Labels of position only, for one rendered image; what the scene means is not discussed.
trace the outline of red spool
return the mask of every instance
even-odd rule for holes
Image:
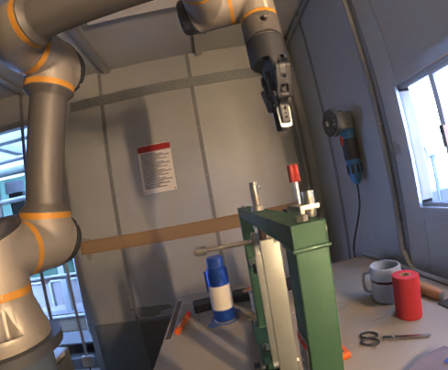
[[[405,321],[422,318],[421,279],[419,273],[412,270],[394,272],[393,292],[397,317]]]
[[[295,163],[293,165],[288,165],[287,172],[289,173],[290,183],[300,182],[299,166],[297,165],[297,163]]]

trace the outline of notice with red header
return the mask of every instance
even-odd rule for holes
[[[178,188],[170,142],[139,147],[137,151],[145,195]]]

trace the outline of gray tabletop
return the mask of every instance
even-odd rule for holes
[[[422,298],[422,319],[398,319],[394,305],[376,304],[362,288],[361,275],[372,262],[372,259],[358,257],[333,264],[342,343],[352,352],[352,358],[344,362],[344,369],[409,370],[426,354],[448,346],[448,310],[435,300]],[[446,286],[426,281],[444,290],[448,298]],[[203,293],[180,299],[182,306],[177,322],[187,310],[191,311],[191,319],[181,335],[172,334],[164,341],[155,370],[254,369],[254,363],[259,361],[259,351],[251,328],[253,314],[249,303],[235,305],[241,310],[237,322],[210,329],[212,313],[195,315],[192,309],[192,302],[205,296]],[[432,336],[410,341],[382,341],[376,347],[365,347],[359,344],[358,337],[365,331],[378,332],[380,337],[415,333]]]

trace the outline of window latch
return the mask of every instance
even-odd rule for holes
[[[448,126],[440,125],[439,128],[441,129],[441,135],[443,135],[444,146],[448,147]]]

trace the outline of blue bottle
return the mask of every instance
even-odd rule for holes
[[[206,258],[204,272],[206,288],[210,294],[213,317],[216,322],[228,322],[235,318],[234,300],[229,284],[227,267],[224,266],[222,256]]]

